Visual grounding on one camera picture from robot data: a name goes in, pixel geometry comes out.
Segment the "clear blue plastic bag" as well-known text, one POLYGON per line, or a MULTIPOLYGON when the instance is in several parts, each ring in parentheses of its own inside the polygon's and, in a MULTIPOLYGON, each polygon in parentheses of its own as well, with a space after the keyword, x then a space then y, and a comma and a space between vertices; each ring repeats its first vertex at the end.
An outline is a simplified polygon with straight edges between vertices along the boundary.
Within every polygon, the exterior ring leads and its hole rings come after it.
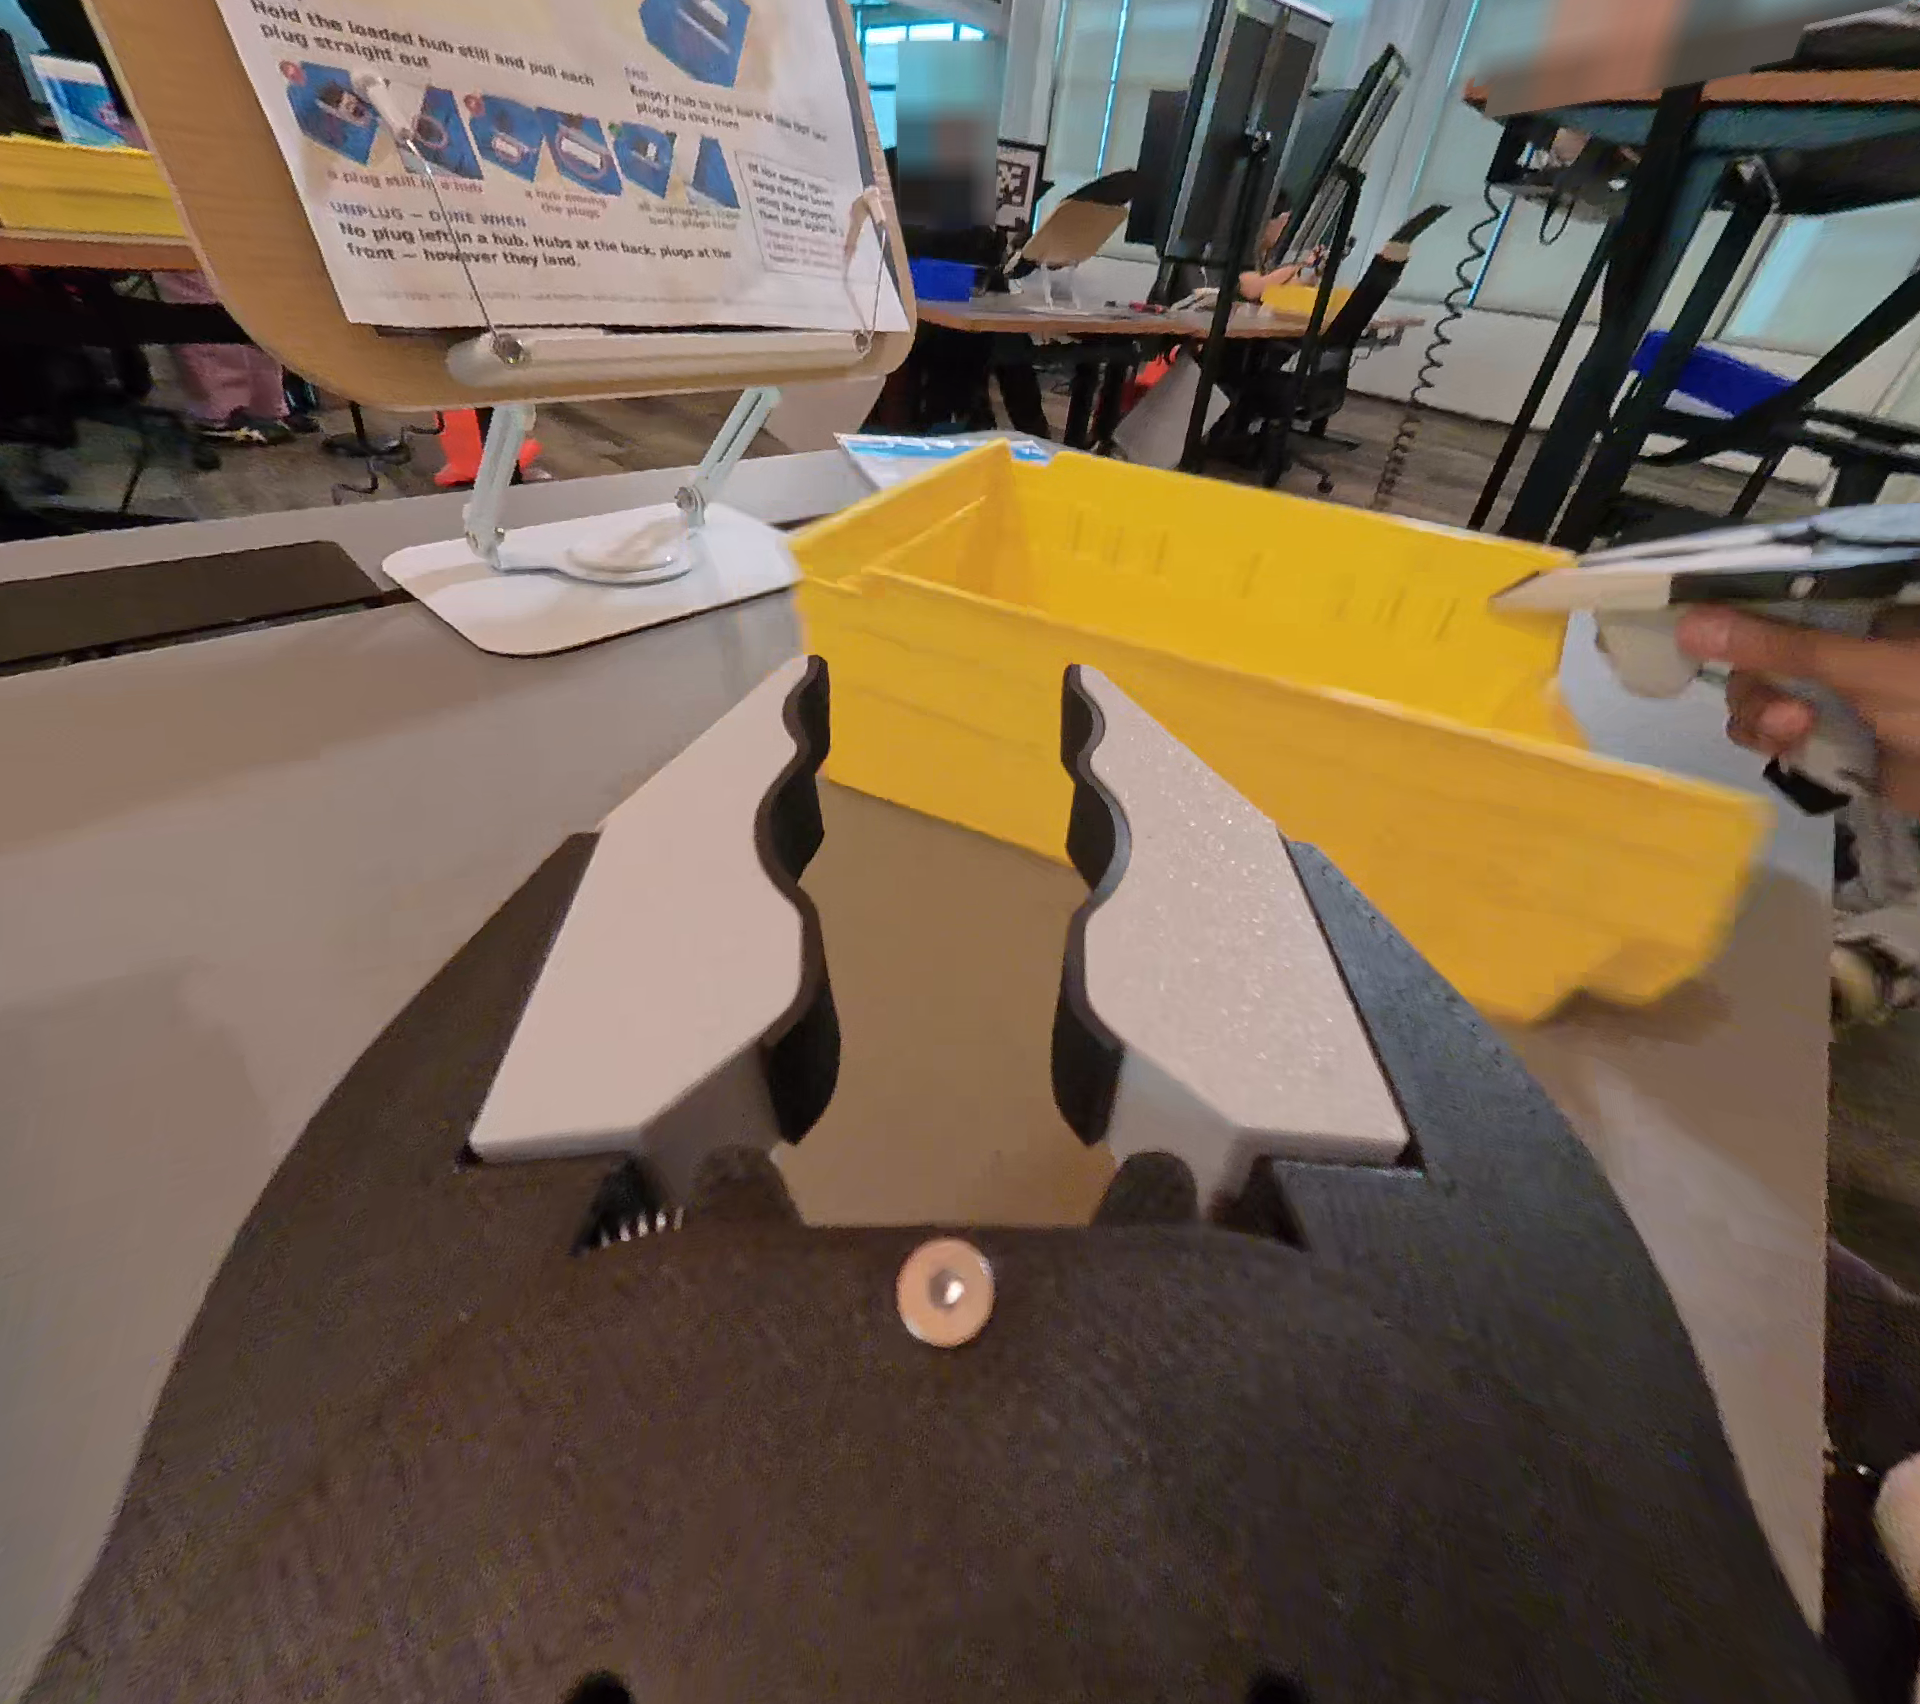
POLYGON ((901 485, 948 469, 973 451, 1000 444, 1010 456, 1028 466, 1048 465, 1062 446, 1050 438, 1036 438, 1010 431, 963 431, 948 435, 894 435, 894 432, 836 432, 836 449, 867 492, 886 492, 901 485))

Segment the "black frame desk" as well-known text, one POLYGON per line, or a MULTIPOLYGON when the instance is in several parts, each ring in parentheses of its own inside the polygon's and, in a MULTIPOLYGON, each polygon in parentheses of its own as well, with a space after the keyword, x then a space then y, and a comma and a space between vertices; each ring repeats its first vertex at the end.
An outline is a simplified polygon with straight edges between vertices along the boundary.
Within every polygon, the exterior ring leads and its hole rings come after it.
POLYGON ((1499 522, 1579 551, 1653 437, 1700 419, 1667 398, 1764 226, 1916 204, 1916 0, 1808 27, 1781 66, 1658 99, 1506 122, 1636 157, 1594 267, 1596 334, 1499 522))

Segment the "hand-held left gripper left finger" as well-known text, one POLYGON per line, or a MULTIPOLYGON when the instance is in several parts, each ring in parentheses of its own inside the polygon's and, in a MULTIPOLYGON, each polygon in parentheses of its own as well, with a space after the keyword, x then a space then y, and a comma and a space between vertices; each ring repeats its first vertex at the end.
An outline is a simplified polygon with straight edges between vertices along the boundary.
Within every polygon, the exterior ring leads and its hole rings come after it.
POLYGON ((799 1145, 839 1068, 817 909, 821 658, 788 661, 616 804, 467 1135, 482 1165, 697 1173, 799 1145))

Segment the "yellow plastic bin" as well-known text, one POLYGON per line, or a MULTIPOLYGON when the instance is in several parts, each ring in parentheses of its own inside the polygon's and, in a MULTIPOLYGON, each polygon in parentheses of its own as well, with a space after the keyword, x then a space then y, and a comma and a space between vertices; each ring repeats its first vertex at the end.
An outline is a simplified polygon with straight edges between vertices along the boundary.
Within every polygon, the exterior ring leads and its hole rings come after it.
POLYGON ((2 226, 83 238, 185 240, 157 160, 130 147, 2 137, 2 226))
POLYGON ((1540 547, 1005 443, 792 537, 827 776, 1066 862, 1062 687, 1103 675, 1323 852, 1482 1015, 1643 1007, 1736 923, 1772 806, 1596 755, 1540 547))

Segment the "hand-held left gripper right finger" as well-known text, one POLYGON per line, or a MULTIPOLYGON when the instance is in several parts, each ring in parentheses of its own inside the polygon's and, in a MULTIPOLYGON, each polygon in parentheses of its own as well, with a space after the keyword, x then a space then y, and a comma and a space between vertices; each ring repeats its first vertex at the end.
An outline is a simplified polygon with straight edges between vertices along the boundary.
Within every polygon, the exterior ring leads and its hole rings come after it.
POLYGON ((1050 1039, 1068 1132, 1176 1160, 1204 1213, 1260 1165, 1402 1165, 1407 1120, 1282 829, 1089 664, 1063 673, 1059 758, 1083 891, 1050 1039))

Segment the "wooden table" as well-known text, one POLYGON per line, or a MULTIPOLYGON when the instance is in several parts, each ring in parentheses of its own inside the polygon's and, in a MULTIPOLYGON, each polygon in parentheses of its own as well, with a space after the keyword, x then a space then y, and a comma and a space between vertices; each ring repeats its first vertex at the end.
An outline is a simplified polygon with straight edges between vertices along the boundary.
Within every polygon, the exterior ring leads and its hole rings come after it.
MULTIPOLYGON (((1247 356, 1266 352, 1282 363, 1307 328, 1306 311, 1274 311, 1240 305, 1227 320, 1215 387, 1208 403, 1202 469, 1221 463, 1257 480, 1247 443, 1235 422, 1235 394, 1247 356)), ((1066 382, 1066 419, 1040 419, 1040 403, 1017 394, 1007 415, 1010 431, 1116 459, 1135 466, 1172 470, 1187 425, 1187 407, 1197 382, 1197 350, 1211 315, 1197 309, 1135 309, 1096 305, 1068 309, 1019 309, 1010 294, 976 296, 965 305, 920 306, 916 340, 907 352, 907 411, 914 428, 985 431, 988 412, 1003 372, 1043 384, 1066 382)), ((1358 365, 1388 349, 1399 349, 1424 320, 1396 313, 1379 315, 1355 350, 1358 365)), ((1293 441, 1300 463, 1323 492, 1331 476, 1312 455, 1321 449, 1350 451, 1351 438, 1329 425, 1293 441)))

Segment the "white document stand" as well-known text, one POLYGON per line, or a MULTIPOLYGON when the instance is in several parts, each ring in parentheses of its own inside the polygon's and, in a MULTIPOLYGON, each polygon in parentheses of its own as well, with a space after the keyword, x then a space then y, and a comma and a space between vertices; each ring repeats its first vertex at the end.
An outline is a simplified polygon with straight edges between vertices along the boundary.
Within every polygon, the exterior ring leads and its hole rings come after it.
POLYGON ((788 590, 798 566, 780 531, 722 503, 733 469, 789 388, 883 379, 907 330, 613 330, 514 326, 447 350, 458 380, 492 396, 459 535, 401 547, 379 569, 470 647, 546 658, 788 590), (691 475, 665 503, 507 529, 522 444, 538 403, 578 382, 617 396, 738 391, 691 475))

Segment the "cardboard document stand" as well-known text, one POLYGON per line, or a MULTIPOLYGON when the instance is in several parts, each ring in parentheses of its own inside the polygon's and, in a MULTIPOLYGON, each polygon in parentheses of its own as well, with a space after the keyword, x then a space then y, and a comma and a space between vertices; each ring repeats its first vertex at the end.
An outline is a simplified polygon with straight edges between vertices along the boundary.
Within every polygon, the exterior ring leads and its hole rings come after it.
POLYGON ((1019 309, 1070 309, 1081 301, 1079 270, 1125 226, 1129 204, 1062 198, 1005 270, 1019 309))

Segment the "black monitor on stand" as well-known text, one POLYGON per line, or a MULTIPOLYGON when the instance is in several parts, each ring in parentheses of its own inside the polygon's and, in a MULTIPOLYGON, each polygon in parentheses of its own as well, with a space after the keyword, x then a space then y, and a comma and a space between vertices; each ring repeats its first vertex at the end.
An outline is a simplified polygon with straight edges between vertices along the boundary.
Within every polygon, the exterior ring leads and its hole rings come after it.
POLYGON ((1306 0, 1211 0, 1177 135, 1157 187, 1154 301, 1211 273, 1211 318, 1172 469, 1202 469, 1208 403, 1238 278, 1274 216, 1284 157, 1313 84, 1331 16, 1306 0))
POLYGON ((1366 166, 1407 83, 1407 60, 1388 43, 1355 84, 1315 87, 1302 104, 1277 182, 1285 228, 1277 260, 1304 263, 1328 252, 1331 235, 1358 206, 1366 166))

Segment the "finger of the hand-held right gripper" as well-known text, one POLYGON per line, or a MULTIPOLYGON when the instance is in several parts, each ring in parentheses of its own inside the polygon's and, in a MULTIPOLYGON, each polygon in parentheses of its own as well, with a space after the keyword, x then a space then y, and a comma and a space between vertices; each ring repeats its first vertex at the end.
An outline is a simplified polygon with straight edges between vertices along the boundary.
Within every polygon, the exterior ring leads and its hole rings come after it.
POLYGON ((1489 605, 1511 614, 1890 605, 1916 583, 1916 556, 1680 556, 1541 571, 1489 605))
POLYGON ((1914 565, 1917 505, 1878 500, 1600 551, 1579 573, 1799 573, 1914 565))

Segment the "person's right hand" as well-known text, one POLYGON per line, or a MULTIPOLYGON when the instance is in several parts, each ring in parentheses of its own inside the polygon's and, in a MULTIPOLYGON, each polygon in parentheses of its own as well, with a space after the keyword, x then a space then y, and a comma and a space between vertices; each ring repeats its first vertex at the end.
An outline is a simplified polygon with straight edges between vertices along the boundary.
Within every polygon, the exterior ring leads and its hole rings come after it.
POLYGON ((1885 806, 1917 823, 1917 640, 1844 635, 1779 619, 1698 606, 1676 622, 1677 651, 1726 676, 1726 734, 1741 750, 1779 761, 1802 749, 1815 711, 1789 694, 1812 685, 1847 707, 1878 749, 1885 806))

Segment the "black office chair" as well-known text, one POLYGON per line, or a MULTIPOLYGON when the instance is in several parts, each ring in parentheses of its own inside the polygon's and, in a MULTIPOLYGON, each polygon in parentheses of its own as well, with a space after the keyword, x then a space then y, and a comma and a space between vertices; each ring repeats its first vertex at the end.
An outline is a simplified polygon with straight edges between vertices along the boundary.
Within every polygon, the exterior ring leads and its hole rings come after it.
POLYGON ((1449 209, 1445 203, 1425 204, 1394 228, 1337 311, 1331 311, 1329 296, 1318 294, 1290 356, 1247 356, 1233 396, 1233 421, 1250 446, 1246 456, 1262 488, 1274 491, 1302 461, 1295 438, 1321 431, 1342 409, 1353 356, 1379 318, 1384 303, 1398 291, 1413 244, 1449 209))

